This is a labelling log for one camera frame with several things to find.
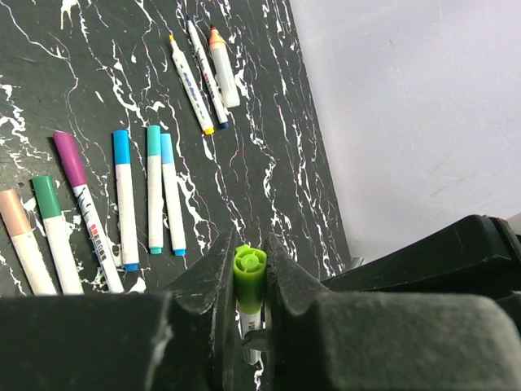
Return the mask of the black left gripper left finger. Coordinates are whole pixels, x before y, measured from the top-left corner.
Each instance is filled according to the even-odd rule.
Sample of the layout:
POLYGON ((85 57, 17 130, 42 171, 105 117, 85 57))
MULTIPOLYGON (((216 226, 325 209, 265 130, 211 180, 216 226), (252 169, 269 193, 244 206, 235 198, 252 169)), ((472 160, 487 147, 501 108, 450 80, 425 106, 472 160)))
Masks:
POLYGON ((236 244, 220 233, 160 292, 2 299, 2 389, 231 390, 236 244))

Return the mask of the thick orange highlighter pen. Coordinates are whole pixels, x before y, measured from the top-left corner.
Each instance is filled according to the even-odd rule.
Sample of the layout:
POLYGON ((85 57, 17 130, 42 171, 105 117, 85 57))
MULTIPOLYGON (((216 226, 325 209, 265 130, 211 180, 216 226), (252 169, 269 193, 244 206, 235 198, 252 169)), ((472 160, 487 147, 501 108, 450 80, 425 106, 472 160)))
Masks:
POLYGON ((227 108, 236 108, 240 105, 240 97, 235 85, 227 46, 225 40, 213 24, 210 25, 208 44, 224 105, 227 108))

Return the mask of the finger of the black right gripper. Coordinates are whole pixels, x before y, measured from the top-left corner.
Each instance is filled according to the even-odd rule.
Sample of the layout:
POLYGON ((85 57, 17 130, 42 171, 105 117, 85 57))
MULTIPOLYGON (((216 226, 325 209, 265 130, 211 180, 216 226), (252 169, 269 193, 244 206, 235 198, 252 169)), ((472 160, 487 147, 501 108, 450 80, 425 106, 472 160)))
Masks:
POLYGON ((268 350, 269 332, 267 329, 251 330, 247 332, 242 340, 244 349, 268 350))

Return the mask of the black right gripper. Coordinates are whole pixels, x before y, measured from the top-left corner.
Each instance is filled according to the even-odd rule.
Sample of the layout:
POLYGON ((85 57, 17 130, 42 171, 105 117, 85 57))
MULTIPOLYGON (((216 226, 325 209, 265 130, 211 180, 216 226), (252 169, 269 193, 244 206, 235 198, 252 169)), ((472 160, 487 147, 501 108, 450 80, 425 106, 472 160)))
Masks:
POLYGON ((520 290, 520 240, 507 221, 470 215, 322 283, 334 292, 466 293, 497 300, 520 290))

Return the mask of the yellow tip marker pen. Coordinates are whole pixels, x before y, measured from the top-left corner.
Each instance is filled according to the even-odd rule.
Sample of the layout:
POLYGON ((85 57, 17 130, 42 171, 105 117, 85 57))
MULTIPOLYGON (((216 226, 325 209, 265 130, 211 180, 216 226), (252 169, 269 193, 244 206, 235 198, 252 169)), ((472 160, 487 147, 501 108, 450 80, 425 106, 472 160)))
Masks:
POLYGON ((214 125, 202 95, 200 94, 193 72, 190 69, 184 52, 178 47, 177 41, 172 34, 169 34, 169 45, 172 50, 174 66, 178 76, 181 78, 185 92, 199 122, 199 126, 205 135, 213 134, 215 132, 214 125))

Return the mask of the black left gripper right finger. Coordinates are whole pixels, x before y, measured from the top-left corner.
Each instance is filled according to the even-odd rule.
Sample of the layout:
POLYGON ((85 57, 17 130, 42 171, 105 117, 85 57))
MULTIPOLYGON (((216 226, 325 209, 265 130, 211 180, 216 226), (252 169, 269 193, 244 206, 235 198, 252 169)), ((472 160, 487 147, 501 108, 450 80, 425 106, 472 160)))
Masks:
POLYGON ((277 236, 264 250, 272 389, 519 389, 520 336, 493 300, 332 292, 289 257, 277 236))

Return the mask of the dark blue marker pen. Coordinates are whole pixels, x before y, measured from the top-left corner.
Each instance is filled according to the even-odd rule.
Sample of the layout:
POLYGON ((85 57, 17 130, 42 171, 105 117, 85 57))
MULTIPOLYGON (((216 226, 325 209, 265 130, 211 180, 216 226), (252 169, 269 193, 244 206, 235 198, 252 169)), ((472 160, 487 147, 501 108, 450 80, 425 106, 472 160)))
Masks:
POLYGON ((229 128, 228 117, 225 113, 225 109, 223 106, 223 102, 218 94, 217 82, 215 77, 212 74, 212 69, 210 63, 208 61, 208 57, 206 55, 204 46, 200 41, 199 34, 195 27, 195 22, 188 15, 186 17, 187 30, 192 41, 193 47, 195 49, 195 56, 199 61, 199 68, 201 70, 203 79, 207 86, 208 93, 210 95, 210 99, 212 101, 212 105, 214 107, 215 113, 217 114, 217 119, 219 122, 219 128, 221 130, 229 128))

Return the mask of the light green marker pen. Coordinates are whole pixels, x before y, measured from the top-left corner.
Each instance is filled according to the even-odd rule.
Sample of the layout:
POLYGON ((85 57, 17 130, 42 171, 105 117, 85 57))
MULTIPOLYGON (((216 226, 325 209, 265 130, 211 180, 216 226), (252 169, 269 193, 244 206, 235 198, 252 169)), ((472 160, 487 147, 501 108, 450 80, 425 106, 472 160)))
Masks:
POLYGON ((233 260, 234 294, 240 317, 241 337, 261 329, 267 255, 243 244, 235 249, 233 260))

